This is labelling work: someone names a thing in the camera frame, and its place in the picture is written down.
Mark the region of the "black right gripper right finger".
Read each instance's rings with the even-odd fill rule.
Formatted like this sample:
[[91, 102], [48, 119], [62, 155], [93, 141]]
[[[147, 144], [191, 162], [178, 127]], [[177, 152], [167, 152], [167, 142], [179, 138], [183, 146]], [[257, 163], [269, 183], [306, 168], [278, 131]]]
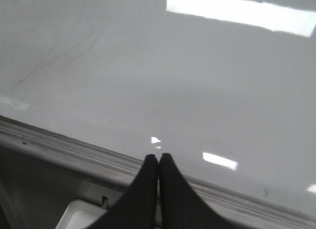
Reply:
[[165, 229], [235, 229], [195, 193], [177, 168], [171, 154], [159, 161], [162, 224]]

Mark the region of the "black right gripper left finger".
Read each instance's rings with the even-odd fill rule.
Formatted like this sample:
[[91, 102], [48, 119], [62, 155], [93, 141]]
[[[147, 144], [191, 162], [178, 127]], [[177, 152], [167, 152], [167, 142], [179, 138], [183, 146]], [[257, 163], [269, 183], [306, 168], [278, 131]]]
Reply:
[[121, 198], [90, 229], [153, 229], [156, 225], [158, 161], [145, 157], [137, 176]]

